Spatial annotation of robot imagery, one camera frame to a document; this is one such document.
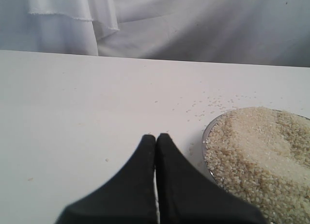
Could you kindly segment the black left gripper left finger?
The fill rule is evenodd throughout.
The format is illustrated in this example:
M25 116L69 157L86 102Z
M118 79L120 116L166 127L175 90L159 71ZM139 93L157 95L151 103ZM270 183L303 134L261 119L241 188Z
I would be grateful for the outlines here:
M103 186L68 205L58 224L154 224L155 137L143 135L133 155Z

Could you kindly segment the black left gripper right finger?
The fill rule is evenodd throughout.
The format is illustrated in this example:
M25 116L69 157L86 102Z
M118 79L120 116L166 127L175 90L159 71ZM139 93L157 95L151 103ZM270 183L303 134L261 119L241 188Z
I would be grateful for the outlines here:
M155 147L162 224L264 224L258 208L224 191L183 156L162 133Z

